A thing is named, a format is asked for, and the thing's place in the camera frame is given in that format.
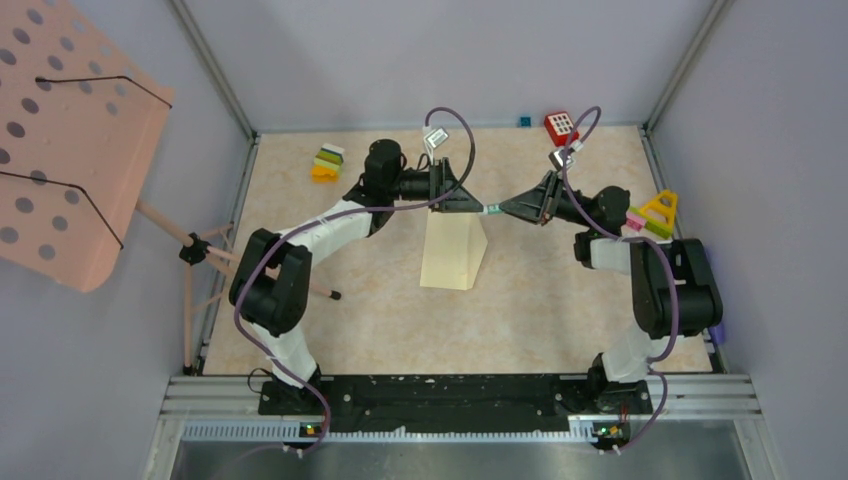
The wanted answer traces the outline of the glue stick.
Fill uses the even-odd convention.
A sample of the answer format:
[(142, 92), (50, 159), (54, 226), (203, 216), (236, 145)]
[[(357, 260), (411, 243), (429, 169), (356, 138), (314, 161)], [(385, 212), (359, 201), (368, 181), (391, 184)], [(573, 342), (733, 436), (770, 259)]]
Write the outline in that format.
[(502, 213), (503, 213), (503, 211), (501, 210), (501, 208), (500, 208), (500, 205), (499, 205), (499, 204), (490, 204), (490, 205), (487, 205), (487, 206), (484, 208), (484, 211), (483, 211), (483, 214), (484, 214), (484, 215), (498, 215), (498, 214), (502, 214)]

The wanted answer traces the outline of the yellow envelope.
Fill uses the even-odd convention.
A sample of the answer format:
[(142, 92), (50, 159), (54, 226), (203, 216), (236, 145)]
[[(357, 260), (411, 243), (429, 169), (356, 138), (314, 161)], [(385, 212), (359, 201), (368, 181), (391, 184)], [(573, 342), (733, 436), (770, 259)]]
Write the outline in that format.
[(429, 212), (419, 285), (460, 291), (472, 289), (487, 246), (478, 213)]

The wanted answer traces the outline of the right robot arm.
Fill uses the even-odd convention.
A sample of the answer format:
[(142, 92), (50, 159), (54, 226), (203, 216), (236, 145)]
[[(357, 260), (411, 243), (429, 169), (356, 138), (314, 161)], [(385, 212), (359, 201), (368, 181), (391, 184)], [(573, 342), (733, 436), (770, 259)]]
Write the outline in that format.
[(638, 398), (637, 385), (667, 358), (679, 337), (718, 325), (723, 304), (704, 246), (697, 239), (656, 242), (622, 234), (629, 191), (608, 186), (586, 197), (550, 171), (534, 188), (500, 203), (519, 220), (545, 225), (553, 219), (585, 226), (574, 255), (584, 267), (630, 279), (634, 324), (593, 360), (583, 396), (600, 412)]

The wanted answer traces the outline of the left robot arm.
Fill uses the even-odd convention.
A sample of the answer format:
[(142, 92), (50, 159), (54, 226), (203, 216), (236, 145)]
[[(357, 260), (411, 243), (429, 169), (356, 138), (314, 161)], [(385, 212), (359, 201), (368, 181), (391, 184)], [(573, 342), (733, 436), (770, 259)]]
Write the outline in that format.
[(292, 410), (308, 413), (321, 397), (319, 367), (300, 328), (314, 266), (373, 236), (396, 212), (440, 211), (445, 203), (467, 197), (464, 183), (475, 155), (469, 154), (462, 174), (455, 176), (447, 159), (412, 169), (396, 141), (377, 140), (356, 183), (325, 213), (282, 232), (260, 228), (251, 234), (229, 291), (234, 324), (271, 361), (271, 374)]

